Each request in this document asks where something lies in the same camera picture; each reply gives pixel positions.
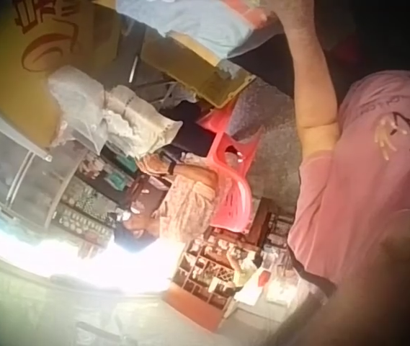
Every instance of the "pink sleeve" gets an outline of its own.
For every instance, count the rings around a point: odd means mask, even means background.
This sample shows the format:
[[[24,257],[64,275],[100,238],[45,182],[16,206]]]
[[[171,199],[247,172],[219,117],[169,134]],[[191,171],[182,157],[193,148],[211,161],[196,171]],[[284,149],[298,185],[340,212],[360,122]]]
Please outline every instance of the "pink sleeve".
[[[319,151],[302,162],[299,168],[300,193],[296,208],[296,218],[307,209],[316,209],[328,182],[333,151]]]

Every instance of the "pink t-shirt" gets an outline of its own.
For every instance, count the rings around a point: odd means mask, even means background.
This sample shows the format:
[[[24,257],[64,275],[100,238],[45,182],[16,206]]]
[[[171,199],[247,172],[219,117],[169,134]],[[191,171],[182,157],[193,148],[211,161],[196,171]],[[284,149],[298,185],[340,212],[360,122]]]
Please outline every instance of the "pink t-shirt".
[[[340,283],[410,210],[410,72],[357,82],[339,110],[333,151],[300,166],[300,196],[288,244],[307,272]]]

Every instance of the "glass display case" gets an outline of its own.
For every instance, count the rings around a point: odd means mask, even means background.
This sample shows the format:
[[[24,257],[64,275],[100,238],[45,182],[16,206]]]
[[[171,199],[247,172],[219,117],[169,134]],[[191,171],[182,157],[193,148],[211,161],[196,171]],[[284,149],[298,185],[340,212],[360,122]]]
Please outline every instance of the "glass display case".
[[[0,206],[13,216],[49,227],[55,209],[87,149],[70,141],[45,161],[0,133]]]

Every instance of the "bright light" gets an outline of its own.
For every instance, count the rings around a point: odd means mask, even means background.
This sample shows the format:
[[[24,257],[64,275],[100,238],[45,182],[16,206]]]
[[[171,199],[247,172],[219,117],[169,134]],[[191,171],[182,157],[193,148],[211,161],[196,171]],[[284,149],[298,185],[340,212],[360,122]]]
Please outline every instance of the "bright light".
[[[132,254],[113,241],[92,259],[77,257],[78,248],[62,241],[46,240],[33,246],[0,231],[0,257],[36,275],[69,275],[100,288],[125,293],[155,293],[169,287],[183,244],[157,240]]]

